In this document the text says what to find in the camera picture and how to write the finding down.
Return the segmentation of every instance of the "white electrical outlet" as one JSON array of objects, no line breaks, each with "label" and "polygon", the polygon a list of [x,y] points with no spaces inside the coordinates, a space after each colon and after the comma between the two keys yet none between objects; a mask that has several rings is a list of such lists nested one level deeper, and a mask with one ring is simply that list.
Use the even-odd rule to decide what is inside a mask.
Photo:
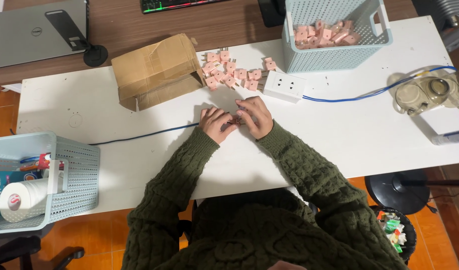
[{"label": "white electrical outlet", "polygon": [[305,89],[305,79],[270,70],[262,93],[280,100],[297,103],[303,98]]}]

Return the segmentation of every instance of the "cardboard box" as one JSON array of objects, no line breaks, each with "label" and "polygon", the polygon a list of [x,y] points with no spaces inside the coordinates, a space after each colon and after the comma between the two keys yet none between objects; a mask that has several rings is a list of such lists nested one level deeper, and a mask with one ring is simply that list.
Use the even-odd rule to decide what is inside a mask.
[{"label": "cardboard box", "polygon": [[206,86],[194,46],[185,34],[111,60],[119,104],[144,110]]}]

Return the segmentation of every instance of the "white desk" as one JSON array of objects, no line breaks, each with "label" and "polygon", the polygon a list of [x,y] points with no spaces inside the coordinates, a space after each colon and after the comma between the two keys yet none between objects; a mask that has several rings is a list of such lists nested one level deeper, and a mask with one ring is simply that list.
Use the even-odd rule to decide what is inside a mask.
[{"label": "white desk", "polygon": [[[451,65],[430,17],[390,24],[393,45],[379,50],[357,69],[297,74],[309,80],[305,94],[352,98],[389,85],[401,73]],[[229,51],[238,67],[249,70],[261,68],[265,57],[283,63],[280,40],[235,46]],[[23,81],[17,133],[52,130],[83,143],[105,142],[198,122],[200,110],[211,105],[234,112],[234,99],[252,95],[262,94],[221,85],[215,92],[199,89],[136,113],[118,104],[111,67],[52,75]],[[262,98],[281,126],[335,163],[347,178],[459,163],[459,144],[431,144],[421,121],[395,111],[389,92],[343,103],[302,100],[294,105]],[[440,108],[422,116],[438,133],[459,130],[457,109]],[[102,145],[99,206],[87,213],[137,206],[145,184],[191,131]],[[288,186],[272,159],[253,141],[244,126],[227,138],[206,164],[192,198]]]}]

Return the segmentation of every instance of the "person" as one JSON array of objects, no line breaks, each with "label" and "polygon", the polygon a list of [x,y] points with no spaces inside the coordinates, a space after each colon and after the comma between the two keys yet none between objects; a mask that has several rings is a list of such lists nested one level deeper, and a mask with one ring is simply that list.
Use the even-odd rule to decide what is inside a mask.
[{"label": "person", "polygon": [[204,165],[239,126],[212,107],[189,139],[149,181],[128,214],[123,270],[407,269],[377,224],[366,193],[338,168],[272,119],[260,97],[236,100],[256,143],[279,164],[310,208],[285,188],[206,198],[193,212],[179,250],[178,212],[188,206]]}]

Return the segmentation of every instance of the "laptop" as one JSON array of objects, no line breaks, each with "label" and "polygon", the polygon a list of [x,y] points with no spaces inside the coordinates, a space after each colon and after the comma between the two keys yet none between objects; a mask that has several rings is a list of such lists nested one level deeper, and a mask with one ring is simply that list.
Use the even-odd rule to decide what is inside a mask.
[{"label": "laptop", "polygon": [[49,21],[48,15],[56,10],[69,15],[84,37],[88,37],[86,0],[0,12],[0,68],[84,52],[73,51]]}]

